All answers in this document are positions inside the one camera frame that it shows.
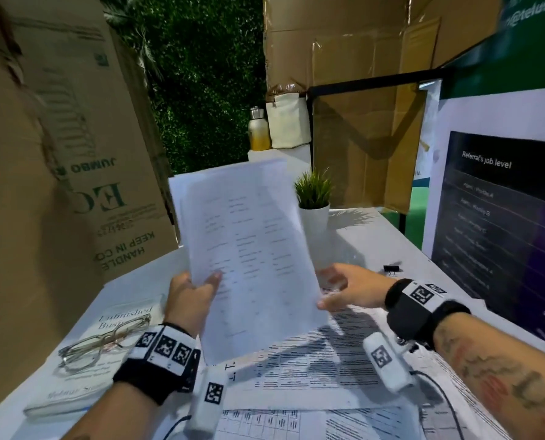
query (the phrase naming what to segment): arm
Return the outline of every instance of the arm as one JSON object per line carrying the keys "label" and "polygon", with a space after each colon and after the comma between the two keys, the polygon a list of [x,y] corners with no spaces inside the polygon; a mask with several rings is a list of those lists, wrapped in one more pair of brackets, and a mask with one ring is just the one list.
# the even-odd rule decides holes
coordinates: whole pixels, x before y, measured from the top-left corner
{"label": "arm", "polygon": [[[196,337],[203,329],[211,300],[220,284],[221,273],[195,288],[189,274],[170,283],[165,321]],[[159,412],[159,406],[128,383],[115,383],[61,440],[144,440]]]}
{"label": "arm", "polygon": [[[392,278],[335,264],[320,272],[341,292],[318,307],[383,307]],[[515,440],[545,440],[545,354],[466,313],[445,318],[436,351]]]}

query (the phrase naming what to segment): wire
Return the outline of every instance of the wire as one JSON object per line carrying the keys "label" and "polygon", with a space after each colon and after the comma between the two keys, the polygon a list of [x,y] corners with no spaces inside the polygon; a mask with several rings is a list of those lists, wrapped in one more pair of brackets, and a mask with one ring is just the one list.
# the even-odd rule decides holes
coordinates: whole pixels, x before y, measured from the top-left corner
{"label": "wire", "polygon": [[184,421],[187,421],[187,420],[191,420],[191,416],[190,415],[185,415],[184,417],[182,418],[179,418],[176,422],[174,422],[174,425],[171,429],[169,429],[169,431],[166,433],[166,436],[163,438],[163,440],[167,440],[167,438],[169,438],[170,434],[174,431],[174,429],[179,426],[180,423],[184,422]]}
{"label": "wire", "polygon": [[448,406],[450,407],[450,410],[452,411],[452,417],[454,417],[454,422],[456,423],[456,429],[458,429],[458,434],[460,435],[460,440],[465,440],[464,439],[464,434],[462,434],[462,428],[460,427],[460,422],[458,421],[458,416],[456,415],[456,411],[454,410],[454,408],[452,407],[452,403],[450,403],[450,400],[448,399],[448,396],[446,395],[446,393],[444,392],[444,389],[442,389],[442,387],[438,384],[438,382],[436,380],[434,380],[432,377],[430,377],[429,375],[427,375],[425,372],[422,372],[422,371],[411,371],[411,375],[420,375],[422,377],[425,377],[427,378],[428,380],[430,380],[434,385],[436,385],[436,387],[439,389],[440,393],[442,394],[442,396],[446,399],[446,403],[448,403]]}

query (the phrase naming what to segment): person's left hand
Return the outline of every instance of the person's left hand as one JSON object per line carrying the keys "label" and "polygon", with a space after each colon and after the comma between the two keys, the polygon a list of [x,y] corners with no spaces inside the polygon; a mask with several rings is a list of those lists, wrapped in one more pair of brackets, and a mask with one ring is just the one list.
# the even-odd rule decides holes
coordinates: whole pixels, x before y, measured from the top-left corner
{"label": "person's left hand", "polygon": [[189,272],[175,276],[170,282],[165,323],[181,326],[192,337],[199,335],[220,281],[221,272],[214,272],[203,286],[199,287],[191,283]]}

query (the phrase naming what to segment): hand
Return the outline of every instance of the hand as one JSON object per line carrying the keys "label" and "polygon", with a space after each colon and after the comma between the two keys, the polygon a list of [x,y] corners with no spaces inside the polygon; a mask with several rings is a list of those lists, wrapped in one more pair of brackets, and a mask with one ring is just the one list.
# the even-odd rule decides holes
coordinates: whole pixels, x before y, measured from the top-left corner
{"label": "hand", "polygon": [[169,287],[166,301],[165,323],[179,325],[192,337],[203,330],[209,307],[220,285],[221,272],[213,273],[203,286],[191,284],[189,272],[175,276]]}
{"label": "hand", "polygon": [[385,296],[397,282],[363,267],[349,264],[333,264],[318,272],[340,292],[327,296],[317,303],[320,310],[341,310],[349,304],[360,307],[384,307]]}

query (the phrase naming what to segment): green banner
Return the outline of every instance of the green banner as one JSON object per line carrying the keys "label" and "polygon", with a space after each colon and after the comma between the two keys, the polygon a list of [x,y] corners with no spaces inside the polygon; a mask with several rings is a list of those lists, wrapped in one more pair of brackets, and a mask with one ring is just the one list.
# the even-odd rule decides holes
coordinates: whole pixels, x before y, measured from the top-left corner
{"label": "green banner", "polygon": [[454,60],[441,98],[545,88],[545,0],[504,0],[499,31]]}

